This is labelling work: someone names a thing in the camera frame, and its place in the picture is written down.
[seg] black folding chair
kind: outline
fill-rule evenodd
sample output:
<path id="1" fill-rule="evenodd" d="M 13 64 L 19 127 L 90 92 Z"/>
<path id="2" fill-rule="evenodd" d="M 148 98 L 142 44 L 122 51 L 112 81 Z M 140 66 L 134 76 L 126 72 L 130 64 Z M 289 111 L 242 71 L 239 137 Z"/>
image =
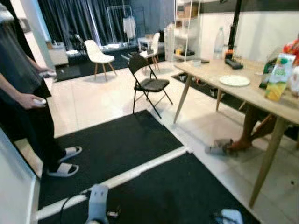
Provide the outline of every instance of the black folding chair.
<path id="1" fill-rule="evenodd" d="M 135 74 L 140 68 L 143 68 L 144 66 L 149 66 L 150 76 L 149 76 L 149 78 L 145 78 L 144 80 L 139 82 L 138 79 L 136 78 Z M 148 64 L 148 62 L 143 57 L 141 57 L 139 54 L 136 54 L 136 55 L 134 55 L 130 58 L 129 63 L 128 63 L 128 67 L 129 67 L 132 75 L 135 78 L 133 113 L 135 111 L 135 102 L 137 100 L 139 100 L 143 95 L 145 95 L 146 99 L 150 102 L 150 104 L 153 106 L 154 110 L 158 114 L 159 118 L 161 118 L 161 116 L 158 113 L 158 111 L 156 110 L 155 106 L 165 96 L 167 96 L 167 98 L 169 99 L 171 104 L 173 104 L 172 101 L 170 100 L 169 96 L 167 95 L 167 93 L 164 90 L 164 88 L 169 84 L 169 80 L 167 80 L 167 79 L 158 79 L 157 76 L 155 75 L 153 69 L 151 69 L 150 65 Z M 142 91 L 143 92 L 143 94 L 140 97 L 138 97 L 137 99 L 136 99 L 136 91 Z M 153 105 L 153 103 L 149 99 L 149 92 L 160 92 L 160 91 L 164 91 L 165 95 L 161 99 L 159 99 L 158 102 L 155 105 Z"/>

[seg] table top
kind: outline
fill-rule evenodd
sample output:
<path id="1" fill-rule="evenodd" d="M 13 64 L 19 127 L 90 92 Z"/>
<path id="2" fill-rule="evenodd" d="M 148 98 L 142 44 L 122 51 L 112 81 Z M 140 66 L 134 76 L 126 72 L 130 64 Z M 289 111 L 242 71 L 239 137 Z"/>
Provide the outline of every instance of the table top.
<path id="1" fill-rule="evenodd" d="M 224 60 L 211 60 L 210 63 L 201 64 L 199 67 L 195 67 L 193 61 L 175 63 L 174 65 L 224 92 L 294 124 L 299 124 L 299 99 L 292 96 L 288 90 L 278 102 L 265 98 L 265 90 L 259 88 L 262 76 L 255 74 L 256 72 L 263 72 L 264 63 L 244 59 L 241 62 L 244 64 L 244 68 L 240 70 L 231 69 L 229 65 L 224 63 Z M 219 81 L 219 78 L 224 75 L 245 76 L 249 78 L 250 84 L 243 87 L 224 85 Z"/>

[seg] white slide sandal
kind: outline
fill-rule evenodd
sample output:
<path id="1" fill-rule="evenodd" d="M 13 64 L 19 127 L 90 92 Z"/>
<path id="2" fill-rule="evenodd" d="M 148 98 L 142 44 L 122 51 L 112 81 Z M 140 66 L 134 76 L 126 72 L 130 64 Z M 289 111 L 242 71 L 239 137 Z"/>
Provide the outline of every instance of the white slide sandal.
<path id="1" fill-rule="evenodd" d="M 76 169 L 73 172 L 68 173 L 72 167 L 75 167 Z M 78 165 L 73 165 L 73 164 L 63 162 L 59 165 L 59 168 L 56 172 L 50 172 L 49 170 L 47 170 L 47 175 L 54 176 L 54 177 L 70 177 L 73 176 L 75 173 L 77 173 L 78 170 L 79 170 Z"/>
<path id="2" fill-rule="evenodd" d="M 60 160 L 58 160 L 58 162 L 63 162 L 71 157 L 78 155 L 79 153 L 82 152 L 82 147 L 73 146 L 73 147 L 65 148 L 64 150 L 65 150 L 65 156 L 62 157 Z"/>

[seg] cable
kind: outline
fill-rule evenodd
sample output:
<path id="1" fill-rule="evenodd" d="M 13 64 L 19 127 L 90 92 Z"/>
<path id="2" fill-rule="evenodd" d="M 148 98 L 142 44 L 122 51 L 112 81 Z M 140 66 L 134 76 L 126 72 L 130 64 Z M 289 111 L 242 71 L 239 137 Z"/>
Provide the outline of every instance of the cable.
<path id="1" fill-rule="evenodd" d="M 91 194 L 91 190 L 88 190 L 88 191 L 85 192 L 85 193 L 80 193 L 80 194 L 76 194 L 76 195 L 73 195 L 73 196 L 68 197 L 68 198 L 65 200 L 64 204 L 62 205 L 62 207 L 61 207 L 61 209 L 60 209 L 60 212 L 59 212 L 59 223 L 62 224 L 62 214 L 63 214 L 63 211 L 64 211 L 64 206 L 65 206 L 65 204 L 66 204 L 71 198 L 73 198 L 73 197 L 75 197 L 75 196 L 78 196 L 78 195 L 85 195 L 86 197 L 89 197 L 90 194 Z"/>

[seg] black pole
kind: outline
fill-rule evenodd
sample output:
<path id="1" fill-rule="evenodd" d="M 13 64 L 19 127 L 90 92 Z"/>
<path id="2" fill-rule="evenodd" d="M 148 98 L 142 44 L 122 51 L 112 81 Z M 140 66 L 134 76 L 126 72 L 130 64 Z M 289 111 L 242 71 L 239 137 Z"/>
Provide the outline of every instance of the black pole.
<path id="1" fill-rule="evenodd" d="M 237 0 L 237 4 L 235 6 L 234 22 L 233 22 L 232 26 L 230 27 L 230 34 L 229 34 L 229 41 L 228 41 L 228 49 L 229 50 L 232 50 L 234 48 L 235 34 L 237 31 L 238 22 L 239 22 L 241 3 L 242 3 L 242 0 Z"/>

